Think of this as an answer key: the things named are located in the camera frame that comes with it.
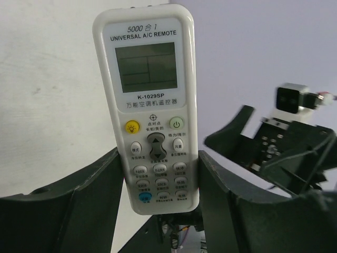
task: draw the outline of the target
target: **remote control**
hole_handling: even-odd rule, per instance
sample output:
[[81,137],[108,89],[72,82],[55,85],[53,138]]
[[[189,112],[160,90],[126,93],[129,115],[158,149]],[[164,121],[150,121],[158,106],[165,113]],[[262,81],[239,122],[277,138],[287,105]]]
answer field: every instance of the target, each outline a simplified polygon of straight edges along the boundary
[[112,9],[93,36],[132,209],[199,204],[194,22],[177,4]]

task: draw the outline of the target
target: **button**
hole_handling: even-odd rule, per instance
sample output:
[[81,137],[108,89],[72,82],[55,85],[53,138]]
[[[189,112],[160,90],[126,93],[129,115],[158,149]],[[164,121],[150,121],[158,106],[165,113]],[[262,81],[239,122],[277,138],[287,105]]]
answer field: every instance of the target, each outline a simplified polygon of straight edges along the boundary
[[169,185],[169,181],[166,178],[159,178],[156,180],[157,187],[166,187]]
[[139,180],[139,181],[137,182],[137,187],[138,187],[139,189],[147,188],[149,185],[150,185],[150,182],[148,182],[147,180]]
[[133,172],[135,172],[136,175],[145,174],[147,173],[147,167],[143,165],[138,165],[133,169]]
[[142,192],[141,194],[139,194],[139,200],[142,202],[147,202],[150,201],[152,199],[152,195],[149,192]]
[[127,124],[125,124],[125,130],[128,133],[131,133],[131,134],[138,133],[140,128],[141,128],[141,126],[135,120],[130,120],[130,121],[127,122]]
[[187,184],[187,178],[185,178],[185,177],[178,177],[178,178],[174,179],[174,183],[177,186],[184,186],[184,185]]
[[181,129],[184,127],[184,121],[181,117],[173,117],[170,120],[170,127],[172,129]]
[[152,146],[150,157],[152,160],[160,161],[166,157],[166,151],[163,149],[162,144],[165,140],[165,135],[162,133],[151,133],[147,137],[147,141]]
[[184,171],[186,170],[186,163],[184,162],[176,162],[175,164],[173,164],[173,169],[175,171]]
[[131,152],[134,155],[139,155],[142,152],[142,146],[141,146],[141,144],[139,142],[137,142],[137,141],[132,142],[132,144],[131,144]]
[[180,139],[180,138],[174,139],[174,141],[173,141],[173,148],[177,152],[183,151],[183,148],[184,148],[183,140]]
[[188,191],[184,191],[184,190],[177,191],[177,192],[175,193],[176,197],[177,197],[177,198],[180,198],[180,199],[186,198],[186,197],[187,197],[187,194],[188,194]]
[[158,192],[157,194],[157,197],[161,200],[168,199],[169,196],[170,196],[170,193],[167,191],[161,191],[161,192]]
[[156,164],[155,166],[153,166],[153,171],[156,174],[164,173],[164,172],[166,172],[166,165],[164,165],[162,163]]

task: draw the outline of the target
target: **power icon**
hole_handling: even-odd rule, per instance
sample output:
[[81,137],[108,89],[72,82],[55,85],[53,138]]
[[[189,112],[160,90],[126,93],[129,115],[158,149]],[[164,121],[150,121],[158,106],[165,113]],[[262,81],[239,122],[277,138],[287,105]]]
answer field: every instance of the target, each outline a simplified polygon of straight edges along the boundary
[[183,128],[184,127],[184,121],[183,121],[183,119],[181,117],[173,117],[173,118],[171,118],[171,120],[170,120],[170,127],[172,129],[175,129],[175,130]]

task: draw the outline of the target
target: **white button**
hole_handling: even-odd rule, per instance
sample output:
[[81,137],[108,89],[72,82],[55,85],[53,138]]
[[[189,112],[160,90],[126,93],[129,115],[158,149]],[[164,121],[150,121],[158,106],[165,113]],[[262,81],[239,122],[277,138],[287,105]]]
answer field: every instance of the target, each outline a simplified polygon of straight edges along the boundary
[[180,139],[180,138],[176,138],[174,139],[173,141],[173,148],[176,152],[181,152],[183,151],[183,148],[184,148],[184,143],[183,143],[183,140]]
[[156,180],[156,185],[158,187],[166,187],[169,185],[169,181],[166,178],[159,178]]
[[161,191],[161,192],[158,192],[157,194],[157,197],[161,200],[168,199],[169,196],[170,196],[170,193],[167,191]]
[[173,169],[175,171],[184,171],[186,170],[186,163],[184,162],[176,162],[175,164],[173,164]]
[[187,178],[185,178],[185,177],[178,177],[178,178],[174,179],[174,183],[177,186],[184,186],[184,185],[187,184]]
[[166,165],[164,165],[162,163],[156,164],[155,166],[153,166],[153,171],[156,174],[164,173],[164,172],[166,172]]
[[180,199],[186,198],[187,194],[188,194],[188,191],[184,191],[184,190],[177,191],[175,193],[175,195],[177,196],[177,198],[180,198]]
[[131,152],[134,155],[139,155],[142,152],[142,146],[141,146],[141,144],[139,142],[137,142],[137,141],[132,142],[132,144],[131,144]]
[[138,165],[133,169],[133,172],[135,172],[136,175],[145,174],[147,173],[147,167],[143,165]]
[[139,180],[139,181],[137,182],[137,187],[138,187],[139,189],[147,188],[149,185],[150,185],[150,182],[148,182],[147,180]]

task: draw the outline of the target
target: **gray button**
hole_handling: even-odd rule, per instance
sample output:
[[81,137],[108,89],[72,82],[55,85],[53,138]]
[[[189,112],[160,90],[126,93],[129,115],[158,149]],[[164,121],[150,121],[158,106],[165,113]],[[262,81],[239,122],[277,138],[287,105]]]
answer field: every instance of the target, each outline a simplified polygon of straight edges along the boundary
[[166,151],[162,147],[164,140],[165,136],[162,133],[151,133],[147,137],[147,141],[152,146],[152,150],[150,152],[152,160],[158,161],[166,157]]

